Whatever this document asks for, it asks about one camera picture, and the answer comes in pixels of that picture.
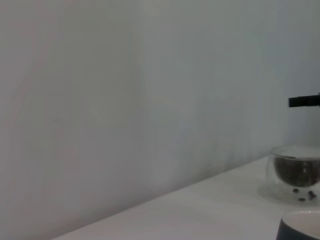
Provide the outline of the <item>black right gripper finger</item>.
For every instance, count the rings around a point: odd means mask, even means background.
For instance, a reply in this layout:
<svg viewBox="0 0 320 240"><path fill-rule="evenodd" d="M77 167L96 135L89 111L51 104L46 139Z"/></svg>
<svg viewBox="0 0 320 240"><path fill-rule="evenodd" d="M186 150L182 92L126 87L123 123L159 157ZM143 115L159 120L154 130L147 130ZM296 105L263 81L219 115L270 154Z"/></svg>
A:
<svg viewBox="0 0 320 240"><path fill-rule="evenodd" d="M288 99L289 108L297 107L319 107L320 106L320 94L291 97Z"/></svg>

